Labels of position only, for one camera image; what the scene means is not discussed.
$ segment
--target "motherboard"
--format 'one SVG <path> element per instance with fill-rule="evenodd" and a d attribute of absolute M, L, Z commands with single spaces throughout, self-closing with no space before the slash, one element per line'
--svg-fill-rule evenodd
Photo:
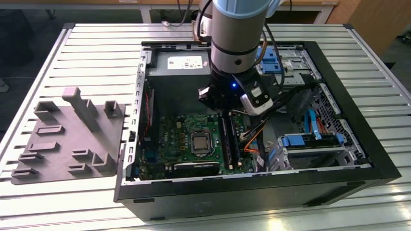
<path fill-rule="evenodd" d="M 232 121 L 239 139 L 246 131 L 242 114 L 232 116 Z M 216 171 L 215 175 L 227 175 L 254 169 L 247 155 L 242 155 L 242 166 L 228 168 L 224 163 L 219 114 L 163 116 L 158 149 L 144 152 L 147 164 L 140 169 L 150 180 L 175 178 L 179 170 L 186 173 L 200 169 L 208 175 L 208 169 Z"/>

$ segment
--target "blue cable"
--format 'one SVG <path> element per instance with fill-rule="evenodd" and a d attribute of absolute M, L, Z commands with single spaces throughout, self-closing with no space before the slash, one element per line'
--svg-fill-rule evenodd
<path fill-rule="evenodd" d="M 314 112 L 312 109 L 307 110 L 306 116 L 304 116 L 304 130 L 306 130 L 306 132 L 310 132 L 308 117 L 310 117 L 310 120 L 311 120 L 312 133 L 315 135 L 315 139 L 320 140 L 322 135 L 320 135 L 320 132 L 319 132 L 319 127 L 316 125 L 316 116 L 315 116 L 315 112 Z"/>

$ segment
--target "robotic arm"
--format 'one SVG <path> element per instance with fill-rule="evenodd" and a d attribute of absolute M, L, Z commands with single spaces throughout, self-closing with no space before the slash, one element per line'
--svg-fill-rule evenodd
<path fill-rule="evenodd" d="M 212 109 L 243 106 L 256 116 L 274 104 L 255 60 L 266 17 L 272 16 L 283 1 L 200 1 L 196 35 L 211 43 L 212 81 L 199 94 L 200 101 Z"/>

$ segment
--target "cpu socket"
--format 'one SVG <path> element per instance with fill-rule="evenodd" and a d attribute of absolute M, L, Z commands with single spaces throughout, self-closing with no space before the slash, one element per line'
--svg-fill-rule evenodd
<path fill-rule="evenodd" d="M 196 130 L 191 132 L 191 153 L 198 157 L 204 157 L 211 153 L 208 130 Z"/>

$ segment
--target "slotted metal surface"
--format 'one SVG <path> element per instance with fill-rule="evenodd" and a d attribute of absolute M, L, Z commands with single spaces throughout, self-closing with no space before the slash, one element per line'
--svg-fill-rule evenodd
<path fill-rule="evenodd" d="M 411 107 L 408 93 L 354 30 L 340 25 L 271 25 L 278 40 L 312 40 L 399 167 L 403 177 L 332 205 L 268 212 L 142 222 L 112 202 L 115 177 L 15 186 L 11 172 L 35 127 L 39 101 L 79 86 L 95 104 L 116 100 L 132 111 L 142 41 L 191 40 L 191 26 L 78 24 L 64 29 L 0 144 L 0 229 L 90 230 L 410 230 Z M 128 138 L 127 129 L 123 139 Z"/>

